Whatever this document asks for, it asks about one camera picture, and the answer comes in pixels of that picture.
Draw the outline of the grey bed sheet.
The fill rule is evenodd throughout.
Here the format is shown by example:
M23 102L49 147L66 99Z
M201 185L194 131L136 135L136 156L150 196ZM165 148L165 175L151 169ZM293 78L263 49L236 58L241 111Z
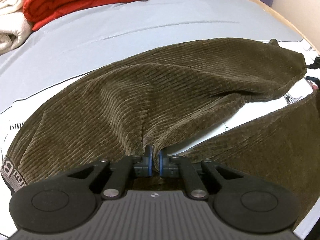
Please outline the grey bed sheet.
M249 0L144 0L77 11L48 23L1 56L1 155L25 120L86 73L157 47L240 37L318 53Z

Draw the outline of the cream folded blanket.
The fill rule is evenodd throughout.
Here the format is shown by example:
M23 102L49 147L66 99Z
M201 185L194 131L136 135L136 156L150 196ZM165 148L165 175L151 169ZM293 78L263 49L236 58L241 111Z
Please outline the cream folded blanket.
M1 0L1 54L18 48L32 33L32 24L25 18L25 0Z

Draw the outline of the wooden bed frame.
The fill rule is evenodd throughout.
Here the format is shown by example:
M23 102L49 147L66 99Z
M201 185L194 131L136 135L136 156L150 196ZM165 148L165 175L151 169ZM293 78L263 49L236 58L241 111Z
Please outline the wooden bed frame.
M268 12L270 15L272 15L274 18L280 20L281 23L287 25L290 29L294 30L296 33L298 33L300 36L304 38L310 44L310 46L319 54L319 50L312 44L311 41L308 40L308 38L296 27L294 26L289 20L287 20L284 16L282 16L280 13L266 5L260 0L249 0L256 4L258 4L264 11Z

